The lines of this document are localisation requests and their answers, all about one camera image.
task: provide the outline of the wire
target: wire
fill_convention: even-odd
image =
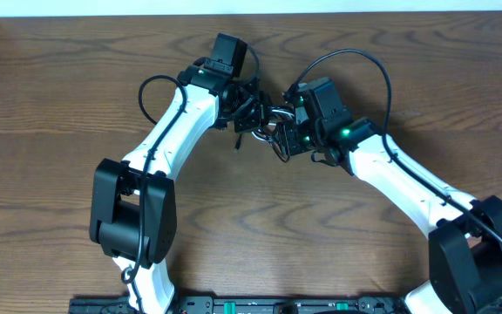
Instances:
[[[321,136],[321,128],[319,127],[320,124],[321,124],[321,120],[322,120],[322,117],[319,117],[315,120],[315,136],[317,138],[317,141],[319,142],[319,145],[320,146],[324,146],[324,140],[322,139],[322,136]]]
[[[275,151],[275,154],[276,154],[276,156],[278,156],[278,159],[280,159],[284,163],[289,161],[290,156],[288,155],[288,157],[286,157],[286,158],[282,157],[282,152],[279,149],[275,148],[275,143],[273,140],[270,140],[268,142],[268,144],[272,147],[272,150]]]
[[[204,65],[205,62],[207,62],[207,57],[200,57],[198,59],[195,60],[195,62],[193,62],[193,65],[197,65],[197,66],[201,66],[201,65]]]
[[[409,175],[412,179],[415,181],[419,182],[422,186],[425,188],[429,189],[433,194],[435,194],[437,197],[441,198],[444,203],[448,203],[451,206],[453,206],[455,209],[459,210],[462,214],[466,215],[468,218],[470,218],[473,222],[475,222],[481,229],[483,229],[489,236],[493,237],[495,240],[497,240],[501,245],[502,245],[502,237],[497,234],[492,228],[487,226],[484,222],[482,222],[479,218],[477,218],[474,214],[470,212],[469,209],[464,208],[462,205],[458,204],[454,200],[452,200],[450,195],[446,195],[439,191],[437,188],[433,187],[429,182],[425,181],[422,179],[420,176],[415,174],[413,171],[411,171],[408,167],[406,167],[399,159],[398,159],[398,154],[393,153],[390,150],[389,144],[387,142],[387,132],[389,130],[389,120],[390,120],[390,110],[392,108],[392,87],[390,85],[390,78],[389,74],[387,73],[386,69],[384,68],[384,65],[375,57],[371,56],[369,53],[365,51],[360,51],[358,49],[341,49],[337,51],[333,51],[327,55],[324,55],[320,58],[318,58],[315,62],[313,62],[311,65],[309,65],[305,71],[303,71],[302,75],[297,78],[297,80],[292,84],[288,91],[284,94],[285,100],[290,100],[293,96],[293,93],[297,89],[299,83],[302,81],[303,77],[315,66],[321,63],[323,60],[333,57],[337,54],[341,53],[355,53],[359,54],[363,57],[366,57],[369,59],[371,62],[373,62],[381,71],[384,77],[384,82],[387,86],[387,109],[386,113],[384,115],[384,123],[383,123],[383,133],[381,135],[383,139],[383,147],[386,153],[389,155],[390,159],[394,161],[398,167],[400,167],[407,175]]]
[[[271,109],[285,110],[289,113],[293,113],[294,109],[291,106],[271,106]]]
[[[140,187],[139,187],[139,247],[137,250],[137,256],[135,259],[134,267],[131,268],[131,266],[129,266],[121,272],[121,281],[124,284],[131,284],[132,285],[133,292],[135,292],[135,295],[137,297],[137,302],[139,303],[139,310],[141,312],[143,312],[142,302],[141,302],[139,292],[137,290],[137,286],[134,281],[135,281],[135,277],[137,276],[137,273],[139,272],[140,263],[143,258],[143,251],[144,251],[143,247],[144,247],[144,240],[145,240],[145,196],[146,196],[146,179],[147,179],[146,177],[148,175],[148,168],[150,167],[151,160],[153,159],[154,154],[156,153],[156,150],[158,149],[158,145],[166,137],[167,133],[173,127],[173,125],[178,120],[180,115],[185,111],[185,107],[187,105],[187,92],[186,92],[185,88],[183,87],[183,85],[177,79],[171,78],[167,75],[155,75],[153,77],[147,78],[140,85],[140,88],[139,88],[139,106],[147,119],[149,119],[151,122],[153,121],[153,119],[150,118],[150,116],[148,116],[148,114],[144,110],[142,95],[143,95],[143,91],[145,90],[146,85],[148,85],[148,83],[150,83],[154,80],[157,80],[157,79],[169,80],[170,82],[173,82],[174,84],[176,84],[177,87],[180,89],[181,97],[183,98],[183,100],[181,101],[180,109],[178,110],[178,112],[175,113],[172,120],[170,121],[170,123],[168,123],[166,128],[164,128],[164,131],[160,134],[158,139],[156,139],[156,141],[154,141],[153,145],[148,150],[148,153],[146,155],[145,165],[143,166],[143,170],[142,170],[142,174],[141,174],[141,178],[140,178],[141,179]]]
[[[241,83],[241,85],[247,85],[247,84],[251,83],[255,78],[257,78],[257,79],[259,78],[259,65],[260,65],[259,64],[259,57],[257,57],[257,53],[254,51],[254,49],[250,45],[248,45],[248,50],[253,55],[253,59],[254,59],[254,63],[255,63],[254,73],[253,73],[253,75],[251,75],[250,78],[243,81],[243,83]]]
[[[289,112],[284,111],[284,110],[281,110],[281,109],[271,109],[270,111],[271,111],[272,113],[281,113],[281,114],[286,114],[286,115],[288,115],[288,116],[290,116],[290,117],[292,117],[292,118],[294,118],[294,117],[295,117],[295,116],[294,116],[294,113],[289,113]]]
[[[237,137],[237,141],[235,142],[234,151],[236,153],[240,150],[240,147],[241,147],[241,138],[242,137],[243,137],[243,133],[241,133],[240,136]]]
[[[251,132],[251,134],[253,134],[253,136],[254,136],[256,139],[258,139],[258,140],[261,140],[261,141],[267,141],[267,140],[263,139],[261,136],[257,135],[257,133],[255,133],[255,132]]]

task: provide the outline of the wooden table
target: wooden table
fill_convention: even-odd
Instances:
[[[176,76],[225,31],[251,44],[276,101],[312,60],[372,52],[395,92],[391,134],[477,197],[502,198],[502,13],[0,19],[0,312],[66,312],[126,290],[88,238],[92,175],[152,129],[139,84]],[[251,61],[246,73],[253,70]],[[358,56],[323,63],[358,116],[381,121],[384,84]],[[172,99],[149,86],[151,115]],[[309,155],[282,164],[250,136],[209,131],[176,182],[174,284],[218,295],[404,294],[428,277],[417,227],[371,186]]]

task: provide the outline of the white wall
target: white wall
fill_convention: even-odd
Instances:
[[[0,0],[0,17],[502,10],[501,0]]]

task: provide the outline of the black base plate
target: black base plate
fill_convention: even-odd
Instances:
[[[480,313],[497,313],[502,300]],[[402,299],[359,298],[244,298],[176,296],[167,314],[409,314]],[[129,297],[73,298],[69,314],[138,314],[129,306]]]

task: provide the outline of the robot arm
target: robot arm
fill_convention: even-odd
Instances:
[[[166,178],[175,181],[180,172],[181,166],[193,149],[197,140],[211,127],[218,118],[219,102],[218,97],[209,93],[208,89],[196,85],[184,87],[187,93],[187,104],[185,111],[180,115],[173,128],[160,142],[154,162],[151,163],[150,174],[161,172]],[[145,140],[132,152],[130,152],[123,162],[129,167],[142,171],[145,164],[149,147],[164,132],[167,124],[172,120],[176,112],[179,111],[182,102],[182,95],[179,89],[175,91],[172,104],[166,113],[159,120],[157,125],[146,137]],[[124,256],[117,256],[113,261],[121,270],[134,267],[135,262]],[[153,263],[149,269],[139,270],[135,277],[135,286],[139,290],[142,299],[143,309],[148,313],[164,313],[170,305],[174,287],[167,274],[166,260]],[[133,286],[128,285],[129,304],[138,309],[136,293]]]
[[[220,34],[211,58],[197,60],[178,77],[187,92],[187,107],[158,145],[148,171],[145,254],[135,279],[145,312],[166,313],[173,298],[164,260],[177,223],[173,181],[198,138],[208,128],[222,129],[228,122],[234,123],[237,133],[253,132],[267,141],[279,157],[313,151],[315,161],[316,154],[324,154],[322,163],[342,167],[368,182],[416,223],[429,239],[430,281],[404,298],[410,313],[475,313],[502,297],[502,245],[448,202],[470,208],[502,235],[501,200],[492,196],[477,201],[439,180],[371,121],[353,119],[328,78],[296,87],[286,98],[291,112],[287,106],[283,110],[274,106],[259,91],[257,78],[245,83],[233,80],[240,74],[246,48],[239,39]],[[94,175],[90,236],[122,270],[133,266],[137,253],[139,207],[121,200],[121,195],[138,193],[148,148],[178,112],[180,102],[177,90],[150,135],[123,161],[103,160]],[[291,119],[279,119],[280,113]],[[274,131],[268,129],[273,117],[278,119]],[[402,167],[389,155],[383,136]],[[470,235],[481,236],[481,243],[470,248],[466,241]],[[129,289],[130,305],[139,308]]]

